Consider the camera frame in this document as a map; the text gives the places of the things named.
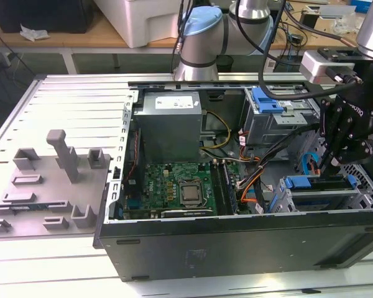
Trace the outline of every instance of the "crumpled paper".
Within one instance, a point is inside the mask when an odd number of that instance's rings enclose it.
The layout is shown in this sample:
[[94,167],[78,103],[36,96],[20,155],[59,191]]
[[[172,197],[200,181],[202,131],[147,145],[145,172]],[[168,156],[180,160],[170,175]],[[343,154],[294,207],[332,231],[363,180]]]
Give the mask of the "crumpled paper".
[[337,34],[346,34],[346,33],[358,33],[359,27],[358,24],[360,19],[357,19],[356,13],[353,12],[352,14],[348,14],[343,16],[340,19],[335,19],[331,29],[332,31]]
[[21,24],[22,31],[19,32],[23,37],[30,40],[31,42],[34,42],[37,39],[46,39],[50,38],[50,36],[47,33],[47,30],[32,30],[28,29]]

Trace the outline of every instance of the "red wire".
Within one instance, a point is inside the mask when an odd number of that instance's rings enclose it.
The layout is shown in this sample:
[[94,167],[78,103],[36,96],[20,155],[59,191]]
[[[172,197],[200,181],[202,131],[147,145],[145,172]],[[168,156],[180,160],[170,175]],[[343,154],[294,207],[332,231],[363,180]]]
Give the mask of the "red wire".
[[124,181],[128,181],[129,180],[129,178],[131,177],[132,172],[134,172],[134,169],[136,168],[136,163],[137,163],[137,143],[138,143],[138,133],[137,132],[135,132],[135,138],[136,138],[136,141],[134,142],[134,163],[132,164],[131,170],[130,170],[129,174],[127,175],[126,180],[124,180]]

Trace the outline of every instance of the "white box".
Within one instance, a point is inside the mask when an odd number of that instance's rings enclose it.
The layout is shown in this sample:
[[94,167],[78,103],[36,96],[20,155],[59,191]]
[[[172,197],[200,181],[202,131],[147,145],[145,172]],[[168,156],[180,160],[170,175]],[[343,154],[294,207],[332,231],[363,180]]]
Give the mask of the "white box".
[[131,48],[178,35],[181,0],[95,0],[112,26]]

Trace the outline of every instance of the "blue latch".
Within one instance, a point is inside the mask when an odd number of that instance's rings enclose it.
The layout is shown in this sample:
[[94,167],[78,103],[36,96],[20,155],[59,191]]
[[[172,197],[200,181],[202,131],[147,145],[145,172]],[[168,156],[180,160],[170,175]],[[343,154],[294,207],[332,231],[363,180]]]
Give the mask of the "blue latch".
[[277,101],[266,96],[260,87],[252,88],[252,96],[261,114],[281,114],[284,112],[283,107],[280,107]]
[[348,178],[348,181],[351,183],[352,189],[357,188],[358,181],[356,181],[356,178],[353,175],[351,175],[351,174],[348,175],[347,178]]
[[311,183],[306,176],[290,176],[285,178],[287,188],[308,188]]

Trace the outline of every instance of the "green circuit board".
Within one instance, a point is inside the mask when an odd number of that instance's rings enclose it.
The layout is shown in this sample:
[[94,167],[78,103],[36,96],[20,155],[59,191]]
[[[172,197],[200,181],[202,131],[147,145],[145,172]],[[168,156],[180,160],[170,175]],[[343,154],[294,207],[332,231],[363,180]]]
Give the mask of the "green circuit board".
[[[239,176],[236,164],[228,164],[231,177]],[[211,209],[216,215],[216,203],[209,163],[171,163],[147,165],[142,195],[143,209],[185,208],[181,204],[181,187],[185,183],[199,184],[203,202],[199,207]]]

